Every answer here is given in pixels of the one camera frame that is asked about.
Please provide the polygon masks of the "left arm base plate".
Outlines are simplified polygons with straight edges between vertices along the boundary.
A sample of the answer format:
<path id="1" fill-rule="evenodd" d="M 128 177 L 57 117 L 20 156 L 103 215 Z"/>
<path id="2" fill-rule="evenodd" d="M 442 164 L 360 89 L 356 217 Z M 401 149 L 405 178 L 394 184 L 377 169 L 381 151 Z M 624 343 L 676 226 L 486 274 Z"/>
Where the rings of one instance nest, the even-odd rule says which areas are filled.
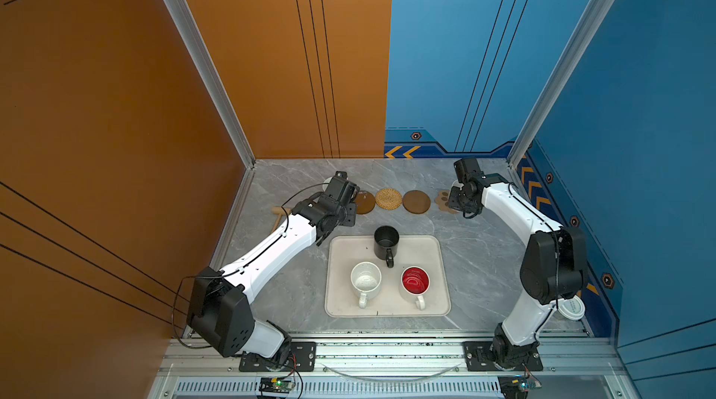
<path id="1" fill-rule="evenodd" d="M 294 369 L 300 373 L 313 372 L 315 360 L 314 341 L 292 341 L 288 346 L 283 346 L 272 358 L 265 358 L 258 354 L 243 354 L 239 370 L 251 373 L 288 373 Z"/>

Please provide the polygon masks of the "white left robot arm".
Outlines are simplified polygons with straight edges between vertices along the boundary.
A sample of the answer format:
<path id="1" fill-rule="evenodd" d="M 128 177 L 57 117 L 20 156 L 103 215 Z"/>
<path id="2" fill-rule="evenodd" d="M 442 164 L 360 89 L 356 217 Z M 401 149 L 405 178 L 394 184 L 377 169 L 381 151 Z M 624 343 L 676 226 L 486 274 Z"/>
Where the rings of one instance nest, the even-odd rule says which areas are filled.
<path id="1" fill-rule="evenodd" d="M 276 324 L 257 320 L 251 305 L 266 284 L 303 250 L 321 245 L 337 227 L 355 225 L 359 186 L 337 171 L 286 213 L 283 223 L 252 250 L 223 266 L 193 276 L 186 324 L 224 357 L 253 354 L 284 365 L 291 337 Z"/>

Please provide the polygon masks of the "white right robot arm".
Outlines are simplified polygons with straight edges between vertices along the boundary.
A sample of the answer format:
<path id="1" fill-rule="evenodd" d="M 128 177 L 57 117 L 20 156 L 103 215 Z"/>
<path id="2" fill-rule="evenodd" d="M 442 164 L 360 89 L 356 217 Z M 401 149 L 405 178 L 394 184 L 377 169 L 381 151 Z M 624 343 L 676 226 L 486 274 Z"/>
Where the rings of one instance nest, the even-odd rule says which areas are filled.
<path id="1" fill-rule="evenodd" d="M 507 179 L 484 173 L 476 158 L 461 158 L 453 167 L 457 181 L 447 206 L 465 219 L 489 210 L 525 244 L 519 270 L 522 292 L 496 327 L 490 347 L 498 367 L 525 367 L 537 356 L 538 334 L 554 313 L 574 322 L 585 317 L 587 307 L 578 296 L 588 282 L 585 234 L 542 214 Z"/>

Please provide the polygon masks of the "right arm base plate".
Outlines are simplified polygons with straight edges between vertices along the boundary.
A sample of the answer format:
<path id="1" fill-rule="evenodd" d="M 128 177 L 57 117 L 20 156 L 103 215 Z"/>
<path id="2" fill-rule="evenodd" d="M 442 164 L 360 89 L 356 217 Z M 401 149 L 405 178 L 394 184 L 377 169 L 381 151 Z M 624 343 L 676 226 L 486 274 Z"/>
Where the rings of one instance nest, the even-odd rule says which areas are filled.
<path id="1" fill-rule="evenodd" d="M 524 371 L 544 370 L 538 352 L 540 342 L 515 346 L 503 341 L 466 341 L 462 343 L 464 359 L 471 372 L 477 371 Z"/>

